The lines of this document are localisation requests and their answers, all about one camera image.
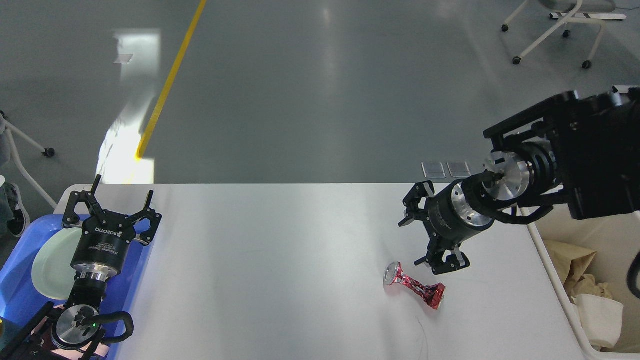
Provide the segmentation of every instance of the robotic arm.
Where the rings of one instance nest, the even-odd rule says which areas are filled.
[[[490,127],[484,137],[492,141],[493,151],[484,172],[455,181],[437,195],[431,181],[417,183],[404,198],[406,210],[398,225],[422,221],[429,236],[427,254],[414,263],[426,263],[436,275],[466,268],[470,262],[460,251],[463,241],[495,220],[530,224],[555,204],[568,204],[577,220],[639,210],[638,134],[640,88],[624,97],[606,93],[579,99],[576,92],[565,92]],[[549,193],[560,184],[561,190]],[[521,217],[517,206],[538,209]]]
[[[76,280],[65,304],[65,310],[52,327],[53,343],[65,350],[75,350],[92,342],[113,344],[126,340],[133,334],[133,319],[125,311],[101,314],[100,305],[106,296],[108,280],[119,275],[124,267],[132,241],[148,246],[156,235],[162,215],[151,208],[153,191],[141,211],[131,216],[102,209],[95,198],[100,175],[95,178],[90,191],[72,192],[63,217],[63,227],[79,227],[83,230],[71,267],[76,270]],[[80,221],[75,208],[84,203],[89,218]],[[134,225],[149,220],[149,229],[137,236]],[[105,338],[102,324],[123,321],[125,332]]]

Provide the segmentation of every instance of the white chair leg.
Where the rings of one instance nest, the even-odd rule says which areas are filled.
[[[533,49],[535,49],[538,45],[540,45],[543,41],[545,41],[545,39],[548,38],[549,35],[551,35],[555,30],[558,30],[558,28],[560,28],[561,26],[569,22],[570,21],[569,19],[573,20],[572,17],[578,12],[578,10],[580,10],[580,7],[582,7],[582,2],[583,0],[578,0],[577,4],[575,5],[575,8],[573,8],[569,13],[567,13],[565,17],[563,17],[562,19],[559,19],[555,25],[553,25],[549,30],[547,30],[544,34],[542,34],[542,36],[540,36],[536,41],[534,41],[533,44],[529,45],[529,47],[525,49],[525,51],[523,51],[520,55],[513,58],[513,63],[516,65],[519,64],[522,58],[527,56],[527,54],[529,54]]]
[[[15,141],[13,141],[13,134],[12,134],[11,128],[7,127],[7,129],[5,130],[5,134],[6,134],[7,140],[9,141],[9,146],[11,147],[11,156],[13,158],[13,162],[15,163],[15,166],[18,167],[18,170],[20,171],[22,176],[24,176],[24,178],[27,179],[29,184],[31,184],[36,189],[36,191],[49,203],[49,205],[51,205],[51,207],[55,209],[58,203],[55,202],[46,191],[44,191],[42,186],[40,186],[40,184],[38,184],[33,179],[33,177],[31,177],[31,175],[29,175],[27,170],[22,165],[22,162],[20,161],[20,155],[18,154],[18,148],[16,148],[15,146]]]
[[[640,85],[614,85],[611,87],[611,90],[621,94],[629,94],[629,90],[632,88],[640,88]]]
[[[593,60],[598,47],[600,46],[600,42],[602,41],[602,35],[604,35],[605,28],[607,27],[607,23],[604,20],[598,19],[582,19],[582,18],[573,18],[570,19],[569,22],[579,22],[581,24],[594,24],[600,26],[600,31],[598,31],[598,36],[596,37],[596,41],[593,43],[593,47],[591,48],[591,52],[589,53],[589,57],[587,60],[582,63],[583,69],[588,69],[591,67],[591,60]]]
[[[570,36],[571,36],[571,27],[569,26],[569,22],[565,22],[565,24],[563,26],[562,37],[563,38],[568,38]]]
[[[604,20],[600,20],[598,22],[600,23],[600,31],[598,31],[596,42],[593,44],[593,47],[591,48],[591,52],[589,53],[589,57],[587,58],[588,61],[593,60],[593,56],[596,54],[596,50],[598,50],[598,47],[600,46],[600,42],[602,41],[602,35],[604,35],[604,29],[607,27],[607,24],[604,22]]]
[[[16,135],[18,135],[19,137],[27,140],[27,142],[29,144],[31,144],[33,147],[35,147],[36,149],[38,149],[40,152],[46,152],[44,146],[40,145],[38,142],[36,142],[34,139],[30,138],[27,136],[27,134],[23,133],[22,131],[20,131],[20,129],[18,129],[17,127],[15,127],[12,123],[4,120],[6,126],[11,129],[11,131],[13,131]]]
[[[549,17],[551,20],[557,20],[566,13],[550,13]],[[615,21],[624,21],[627,19],[627,16],[623,13],[579,13],[575,17],[582,17],[585,19],[598,19],[598,20],[615,20]]]
[[[514,11],[511,15],[509,15],[509,17],[504,21],[503,24],[504,25],[509,25],[511,23],[511,21],[513,20],[513,18],[518,16],[518,14],[521,13],[522,10],[524,10],[525,7],[527,7],[527,4],[529,4],[529,0],[524,0],[524,3],[522,3],[520,6],[518,6],[516,11]]]

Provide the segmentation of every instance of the caster wheel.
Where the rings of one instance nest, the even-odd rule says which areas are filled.
[[[53,158],[53,156],[56,154],[56,150],[52,147],[46,147],[44,148],[44,150],[45,151],[42,154],[45,158]]]

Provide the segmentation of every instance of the white bin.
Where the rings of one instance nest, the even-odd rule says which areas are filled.
[[[522,212],[529,214],[528,209]],[[549,215],[530,225],[529,230],[583,350],[595,358],[640,360],[640,299],[627,288],[629,266],[640,251],[640,212],[577,221],[571,218],[568,206],[555,206]],[[608,282],[614,300],[624,304],[620,340],[614,348],[607,349],[618,353],[618,356],[597,353],[590,348],[542,239],[571,243],[598,252],[587,273],[593,274],[598,282]]]

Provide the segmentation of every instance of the paper bag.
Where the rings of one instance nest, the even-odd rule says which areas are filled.
[[[584,272],[596,256],[596,251],[557,241],[544,241],[560,281],[567,294],[578,283]]]

